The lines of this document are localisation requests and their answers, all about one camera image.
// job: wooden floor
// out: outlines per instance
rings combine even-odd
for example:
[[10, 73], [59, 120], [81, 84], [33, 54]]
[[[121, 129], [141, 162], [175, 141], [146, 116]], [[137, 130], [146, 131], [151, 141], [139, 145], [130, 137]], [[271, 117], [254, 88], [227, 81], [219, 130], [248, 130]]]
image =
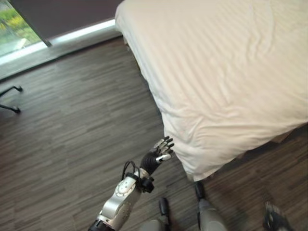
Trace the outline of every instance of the wooden floor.
[[[120, 179], [162, 137], [160, 114], [121, 39], [67, 56], [1, 84], [20, 84], [0, 110], [0, 230], [85, 231]], [[231, 231], [261, 231], [263, 202], [274, 198], [297, 231], [308, 230], [307, 126], [267, 144], [205, 181]], [[179, 160], [153, 175], [124, 231], [158, 215], [169, 199], [173, 230], [194, 231], [196, 199]]]

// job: white duvet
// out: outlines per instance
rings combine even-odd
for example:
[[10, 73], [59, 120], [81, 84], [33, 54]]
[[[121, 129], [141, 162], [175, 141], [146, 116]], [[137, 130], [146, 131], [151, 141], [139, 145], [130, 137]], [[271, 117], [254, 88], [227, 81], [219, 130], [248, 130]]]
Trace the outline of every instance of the white duvet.
[[308, 120], [308, 1], [125, 0], [116, 12], [194, 180]]

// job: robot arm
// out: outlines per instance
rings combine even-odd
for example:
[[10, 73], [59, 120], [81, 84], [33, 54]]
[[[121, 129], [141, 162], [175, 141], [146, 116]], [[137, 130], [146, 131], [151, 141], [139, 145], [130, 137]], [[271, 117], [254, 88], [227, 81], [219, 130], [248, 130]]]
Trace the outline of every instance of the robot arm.
[[[171, 158], [173, 140], [169, 137], [161, 139], [143, 157], [141, 166], [136, 167], [134, 162], [125, 164], [122, 180], [115, 188], [112, 197], [106, 201], [89, 231], [118, 231], [127, 221], [135, 203], [139, 200], [142, 192], [151, 192], [154, 189], [151, 177], [153, 172], [165, 160]], [[134, 173], [125, 170], [129, 164], [134, 167]]]

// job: chair leg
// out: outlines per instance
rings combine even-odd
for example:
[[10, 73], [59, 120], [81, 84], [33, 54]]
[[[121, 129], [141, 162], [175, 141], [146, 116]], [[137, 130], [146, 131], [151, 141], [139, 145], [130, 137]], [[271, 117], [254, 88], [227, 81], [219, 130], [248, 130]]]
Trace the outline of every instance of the chair leg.
[[21, 113], [20, 109], [18, 107], [7, 107], [5, 105], [0, 104], [0, 108], [11, 110], [17, 114]]
[[4, 94], [6, 94], [6, 93], [8, 93], [10, 90], [12, 90], [12, 89], [16, 89], [17, 91], [19, 91], [19, 92], [22, 92], [24, 89], [22, 88], [22, 87], [16, 87], [16, 86], [12, 86], [11, 88], [8, 88], [7, 90], [5, 90], [5, 91], [3, 91], [3, 92], [1, 92], [0, 93], [0, 97], [2, 96], [2, 95], [4, 95]]

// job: greenery outside window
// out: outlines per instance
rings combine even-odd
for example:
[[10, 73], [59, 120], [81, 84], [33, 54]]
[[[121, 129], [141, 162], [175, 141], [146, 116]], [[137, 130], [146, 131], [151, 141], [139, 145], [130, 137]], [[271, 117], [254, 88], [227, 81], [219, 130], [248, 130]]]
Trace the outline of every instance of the greenery outside window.
[[7, 0], [0, 0], [0, 56], [41, 41]]

